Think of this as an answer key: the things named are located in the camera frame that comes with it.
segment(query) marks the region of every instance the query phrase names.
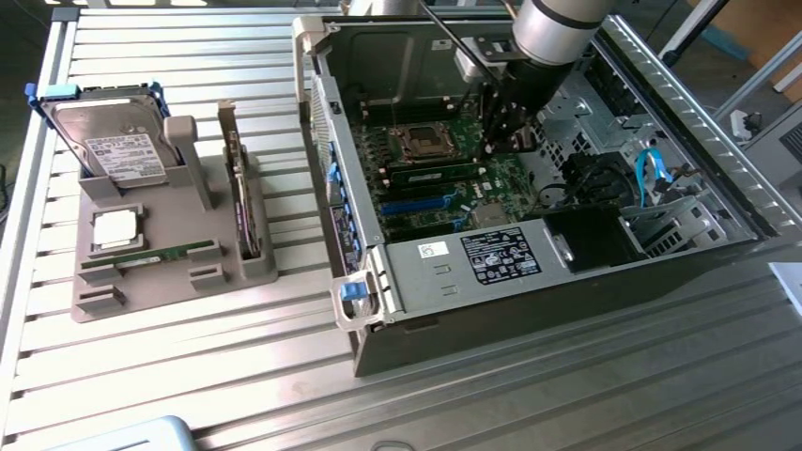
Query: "metal bracket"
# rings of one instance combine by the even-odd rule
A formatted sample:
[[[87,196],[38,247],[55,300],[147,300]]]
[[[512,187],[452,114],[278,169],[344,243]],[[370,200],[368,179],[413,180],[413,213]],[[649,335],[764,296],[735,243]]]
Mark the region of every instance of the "metal bracket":
[[[382,309],[380,310],[380,313],[368,317],[349,318],[349,315],[346,315],[345,307],[342,305],[344,300],[340,295],[341,288],[346,284],[354,284],[358,282],[366,283],[369,287],[376,286],[372,279],[372,272],[368,270],[362,270],[344,277],[338,277],[332,281],[332,299],[334,301],[336,306],[336,323],[338,324],[338,327],[346,332],[360,331],[366,326],[377,324],[378,322],[384,322],[385,314]]]
[[[293,61],[297,76],[297,101],[304,103],[304,56],[313,52],[326,37],[326,26],[321,16],[300,16],[293,20]]]

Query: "hard drive label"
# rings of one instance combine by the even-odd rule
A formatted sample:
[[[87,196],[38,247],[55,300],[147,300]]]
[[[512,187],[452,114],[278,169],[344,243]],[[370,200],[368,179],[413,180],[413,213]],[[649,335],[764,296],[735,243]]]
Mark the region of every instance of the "hard drive label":
[[[165,175],[165,166],[149,134],[91,138],[87,146],[114,181]]]

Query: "motherboard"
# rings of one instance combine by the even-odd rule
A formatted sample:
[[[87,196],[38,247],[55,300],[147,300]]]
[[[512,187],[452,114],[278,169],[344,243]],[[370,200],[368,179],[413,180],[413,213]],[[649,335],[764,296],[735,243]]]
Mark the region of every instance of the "motherboard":
[[[365,178],[392,242],[501,226],[533,209],[530,174],[513,154],[481,159],[482,124],[456,117],[353,127]]]

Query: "circuit board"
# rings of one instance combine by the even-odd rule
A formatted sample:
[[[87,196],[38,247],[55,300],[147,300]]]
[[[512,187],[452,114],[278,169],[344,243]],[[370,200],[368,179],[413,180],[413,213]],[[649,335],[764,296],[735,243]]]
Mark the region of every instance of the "circuit board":
[[[474,214],[484,206],[504,210],[509,223],[532,211],[526,169],[512,154],[480,159],[482,125],[473,115],[390,127],[357,125],[353,135],[392,242],[490,226]]]
[[[134,266],[162,263],[165,261],[181,260],[182,258],[187,258],[189,251],[214,245],[214,241],[206,240],[182,244],[174,247],[166,247],[165,249],[131,252],[130,254],[125,254],[122,256],[105,257],[85,261],[81,264],[81,268],[82,270],[87,270],[91,268],[98,268],[99,266],[114,265],[118,269],[125,269]]]

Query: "warning label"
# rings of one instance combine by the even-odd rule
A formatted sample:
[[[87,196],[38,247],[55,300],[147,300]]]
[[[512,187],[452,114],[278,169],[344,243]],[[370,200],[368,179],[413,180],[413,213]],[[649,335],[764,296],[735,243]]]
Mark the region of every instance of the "warning label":
[[[522,230],[509,228],[464,238],[465,252],[484,285],[541,272]]]

